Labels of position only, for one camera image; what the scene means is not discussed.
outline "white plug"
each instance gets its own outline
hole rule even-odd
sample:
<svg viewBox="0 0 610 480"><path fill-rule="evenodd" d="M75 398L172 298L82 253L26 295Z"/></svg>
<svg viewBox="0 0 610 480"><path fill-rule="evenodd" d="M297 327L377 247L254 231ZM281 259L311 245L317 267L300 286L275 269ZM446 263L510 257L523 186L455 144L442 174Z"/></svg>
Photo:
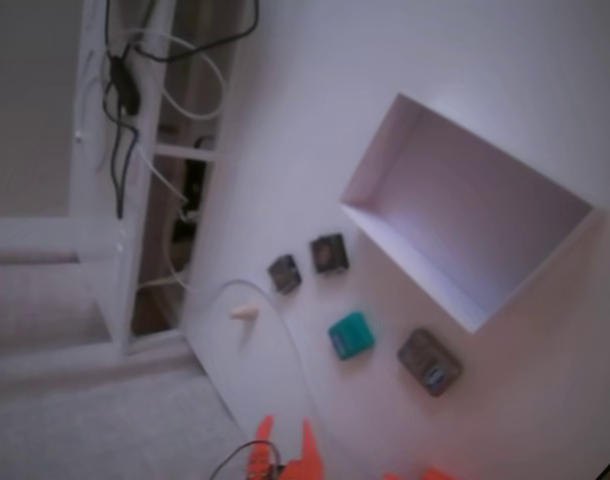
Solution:
<svg viewBox="0 0 610 480"><path fill-rule="evenodd" d="M247 303L229 311L232 320L256 320L258 317L258 307L253 303Z"/></svg>

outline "white floor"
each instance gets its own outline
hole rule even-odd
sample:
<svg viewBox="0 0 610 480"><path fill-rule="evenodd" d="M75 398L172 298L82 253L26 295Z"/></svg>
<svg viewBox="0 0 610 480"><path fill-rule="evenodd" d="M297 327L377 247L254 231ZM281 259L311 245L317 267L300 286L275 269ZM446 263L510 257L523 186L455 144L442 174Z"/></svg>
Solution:
<svg viewBox="0 0 610 480"><path fill-rule="evenodd" d="M79 274L0 266L0 479L206 479L245 441L210 380L183 346L108 361Z"/></svg>

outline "white open box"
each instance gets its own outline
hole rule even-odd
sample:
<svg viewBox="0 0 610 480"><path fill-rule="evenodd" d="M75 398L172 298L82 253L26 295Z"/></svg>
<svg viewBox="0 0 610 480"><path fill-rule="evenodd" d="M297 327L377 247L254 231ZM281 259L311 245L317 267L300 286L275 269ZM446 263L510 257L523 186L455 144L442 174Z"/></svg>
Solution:
<svg viewBox="0 0 610 480"><path fill-rule="evenodd" d="M400 94L342 205L469 332L542 271L593 211L520 161Z"/></svg>

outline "teal case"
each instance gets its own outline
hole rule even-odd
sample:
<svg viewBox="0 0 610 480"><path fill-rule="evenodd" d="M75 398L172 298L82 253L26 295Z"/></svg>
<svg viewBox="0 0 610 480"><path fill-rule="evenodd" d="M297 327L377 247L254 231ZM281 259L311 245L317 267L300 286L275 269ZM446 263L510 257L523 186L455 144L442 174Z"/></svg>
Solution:
<svg viewBox="0 0 610 480"><path fill-rule="evenodd" d="M350 313L334 324L328 333L341 360L347 360L374 345L374 336L361 312Z"/></svg>

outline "cable connector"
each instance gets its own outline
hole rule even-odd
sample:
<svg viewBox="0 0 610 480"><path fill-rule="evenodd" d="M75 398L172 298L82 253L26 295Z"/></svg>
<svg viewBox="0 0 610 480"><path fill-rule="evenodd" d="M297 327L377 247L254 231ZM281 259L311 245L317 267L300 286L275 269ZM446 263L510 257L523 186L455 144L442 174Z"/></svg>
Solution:
<svg viewBox="0 0 610 480"><path fill-rule="evenodd" d="M137 115L141 106L141 95L138 92L134 77L121 57L111 55L109 65L110 78L118 93L120 104L128 115Z"/></svg>

